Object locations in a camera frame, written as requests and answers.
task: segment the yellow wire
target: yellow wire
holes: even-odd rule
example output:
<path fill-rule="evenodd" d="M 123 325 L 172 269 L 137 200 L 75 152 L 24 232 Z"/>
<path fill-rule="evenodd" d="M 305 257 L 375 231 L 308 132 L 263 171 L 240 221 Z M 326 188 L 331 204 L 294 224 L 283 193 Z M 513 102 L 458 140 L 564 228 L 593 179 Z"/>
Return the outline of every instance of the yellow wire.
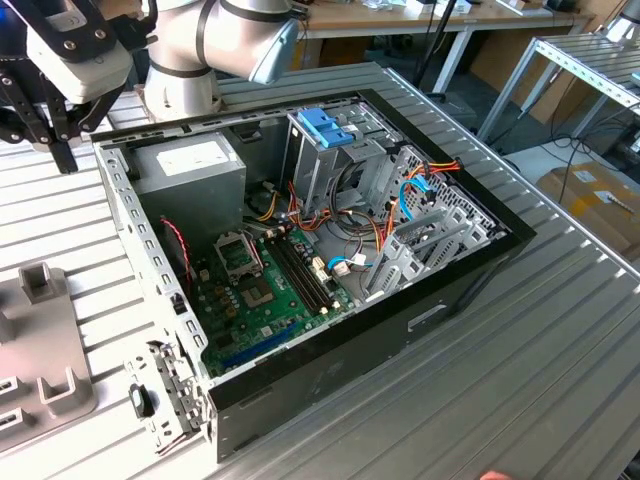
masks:
<path fill-rule="evenodd" d="M 449 163 L 430 163 L 430 167 L 450 167 L 451 165 L 456 165 L 458 162 L 449 162 Z"/>
<path fill-rule="evenodd" d="M 273 193 L 273 197 L 271 197 L 271 206 L 269 207 L 269 210 L 267 210 L 267 213 L 265 213 L 264 215 L 262 215 L 261 217 L 258 217 L 256 220 L 258 220 L 259 222 L 264 222 L 267 221 L 271 218 L 271 216 L 273 215 L 273 213 L 276 210 L 276 197 L 277 197 L 277 193 L 274 192 Z"/>
<path fill-rule="evenodd" d="M 391 202 L 391 210 L 389 210 L 389 224 L 387 225 L 387 237 L 393 232 L 393 216 L 396 211 L 396 202 Z"/>

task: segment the metal workbench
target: metal workbench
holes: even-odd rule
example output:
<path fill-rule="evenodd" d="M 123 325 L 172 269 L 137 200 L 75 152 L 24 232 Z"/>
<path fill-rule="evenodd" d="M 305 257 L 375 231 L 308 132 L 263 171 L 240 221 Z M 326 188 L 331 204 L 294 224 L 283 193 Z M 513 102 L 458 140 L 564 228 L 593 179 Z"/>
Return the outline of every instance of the metal workbench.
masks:
<path fill-rule="evenodd" d="M 537 237 L 461 316 L 249 445 L 228 463 L 197 437 L 161 460 L 127 398 L 122 359 L 153 318 L 120 245 L 88 144 L 80 172 L 0 145 L 0 280 L 66 269 L 99 397 L 89 416 L 0 455 L 3 478 L 615 478 L 640 446 L 640 276 L 393 71 L 308 70 L 222 82 L 231 108 L 374 88 Z M 127 94 L 117 128 L 147 122 Z"/>
<path fill-rule="evenodd" d="M 631 81 L 631 74 L 640 72 L 640 41 L 633 46 L 623 47 L 593 33 L 534 38 L 482 124 L 478 132 L 479 139 L 486 140 L 489 137 L 536 54 L 546 57 L 550 63 L 522 105 L 523 111 L 527 111 L 532 102 L 544 93 L 556 71 L 564 69 L 602 93 L 574 130 L 574 137 L 589 125 L 607 99 L 630 108 L 636 114 L 640 113 L 640 87 Z"/>

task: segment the gray power supply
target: gray power supply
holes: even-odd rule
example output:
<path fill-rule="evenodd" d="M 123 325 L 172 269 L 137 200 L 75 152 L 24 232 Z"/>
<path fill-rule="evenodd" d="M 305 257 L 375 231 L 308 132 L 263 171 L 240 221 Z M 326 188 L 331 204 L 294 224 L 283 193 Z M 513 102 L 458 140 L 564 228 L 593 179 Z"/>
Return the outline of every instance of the gray power supply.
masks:
<path fill-rule="evenodd" d="M 192 247 L 241 226 L 246 167 L 221 133 L 139 148 L 133 163 L 145 211 L 170 218 Z"/>

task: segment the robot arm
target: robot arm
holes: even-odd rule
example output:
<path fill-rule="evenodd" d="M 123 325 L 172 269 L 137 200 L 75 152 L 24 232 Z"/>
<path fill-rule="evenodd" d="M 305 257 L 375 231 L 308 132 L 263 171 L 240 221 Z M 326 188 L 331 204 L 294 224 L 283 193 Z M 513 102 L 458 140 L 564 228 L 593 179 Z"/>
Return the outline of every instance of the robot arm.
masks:
<path fill-rule="evenodd" d="M 161 120 L 216 111 L 212 68 L 269 84 L 286 70 L 298 36 L 289 0 L 159 0 L 148 110 Z"/>
<path fill-rule="evenodd" d="M 640 38 L 640 0 L 629 0 L 619 10 L 606 26 L 605 36 L 614 43 L 635 48 Z"/>
<path fill-rule="evenodd" d="M 68 142 L 98 127 L 157 19 L 106 21 L 91 0 L 72 3 L 0 0 L 0 105 L 12 107 L 0 107 L 0 140 L 49 150 L 63 173 L 77 171 Z"/>
<path fill-rule="evenodd" d="M 152 33 L 145 100 L 161 120 L 216 111 L 214 67 L 273 82 L 298 33 L 288 0 L 145 0 L 143 20 L 108 21 L 93 0 L 66 3 L 0 0 L 0 140 L 48 149 L 63 173 L 77 171 L 69 140 L 98 127 L 124 88 L 129 52 Z"/>

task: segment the table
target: table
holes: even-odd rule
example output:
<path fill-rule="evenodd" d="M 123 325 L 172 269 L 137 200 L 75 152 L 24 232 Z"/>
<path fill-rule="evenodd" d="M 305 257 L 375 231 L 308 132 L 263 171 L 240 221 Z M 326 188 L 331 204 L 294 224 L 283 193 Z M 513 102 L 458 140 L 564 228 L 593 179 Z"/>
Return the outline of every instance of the table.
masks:
<path fill-rule="evenodd" d="M 339 4 L 316 0 L 309 10 L 311 17 L 307 35 L 310 39 L 425 33 L 430 17 L 426 13 L 412 15 L 399 6 L 394 6 L 391 11 L 374 11 L 357 2 Z M 447 23 L 445 32 L 456 32 L 456 38 L 433 91 L 444 92 L 447 89 L 473 32 L 570 26 L 572 34 L 582 32 L 592 18 L 589 12 L 555 12 L 549 17 L 523 17 L 492 0 L 485 0 L 481 5 L 473 6 L 468 15 L 452 16 Z M 432 32 L 439 23 L 438 17 L 434 17 Z"/>
<path fill-rule="evenodd" d="M 640 71 L 640 42 L 625 48 L 593 33 L 534 38 L 480 128 L 478 138 L 481 140 L 486 140 L 491 133 L 536 54 L 551 62 L 534 86 L 523 110 L 541 94 L 551 76 L 564 69 L 603 94 L 576 127 L 574 137 L 589 125 L 608 98 L 631 108 L 636 114 L 640 113 L 640 87 L 631 81 L 631 74 Z"/>
<path fill-rule="evenodd" d="M 153 317 L 118 240 L 91 148 L 57 173 L 0 144 L 0 279 L 67 271 L 95 412 L 11 454 L 6 478 L 615 478 L 640 444 L 640 274 L 392 70 L 360 64 L 220 82 L 232 109 L 373 88 L 537 231 L 462 315 L 216 466 L 195 437 L 159 459 L 122 360 Z M 148 122 L 125 94 L 116 128 Z M 101 128 L 110 128 L 105 123 Z"/>

